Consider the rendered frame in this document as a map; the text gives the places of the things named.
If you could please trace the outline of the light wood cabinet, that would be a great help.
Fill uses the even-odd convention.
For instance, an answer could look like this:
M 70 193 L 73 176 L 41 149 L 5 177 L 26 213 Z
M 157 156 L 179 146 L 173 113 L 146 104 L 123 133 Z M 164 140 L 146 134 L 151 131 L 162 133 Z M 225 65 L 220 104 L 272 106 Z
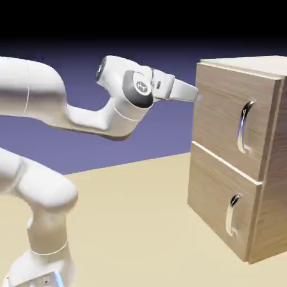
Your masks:
M 200 62 L 284 76 L 258 201 L 248 263 L 287 252 L 287 57 L 279 55 L 202 59 Z

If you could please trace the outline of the light wood cabinet door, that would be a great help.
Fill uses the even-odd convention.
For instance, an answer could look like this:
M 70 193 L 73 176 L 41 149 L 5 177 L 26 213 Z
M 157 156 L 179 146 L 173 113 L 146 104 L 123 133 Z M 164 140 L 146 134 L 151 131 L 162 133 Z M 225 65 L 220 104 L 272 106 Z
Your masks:
M 196 69 L 199 97 L 193 114 L 192 139 L 257 181 L 264 178 L 274 112 L 284 76 L 200 62 Z M 247 115 L 243 154 L 237 148 L 238 124 Z
M 262 181 L 192 142 L 187 202 L 242 261 L 248 261 L 262 187 Z M 233 215 L 237 236 L 231 237 L 225 230 L 226 209 L 237 193 L 242 195 Z

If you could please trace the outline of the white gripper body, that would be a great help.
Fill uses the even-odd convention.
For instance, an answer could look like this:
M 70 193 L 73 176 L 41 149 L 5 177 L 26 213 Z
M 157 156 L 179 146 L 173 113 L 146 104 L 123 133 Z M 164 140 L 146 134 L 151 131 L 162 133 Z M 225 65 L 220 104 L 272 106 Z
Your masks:
M 184 81 L 175 79 L 169 96 L 170 100 L 194 102 L 198 96 L 198 88 Z

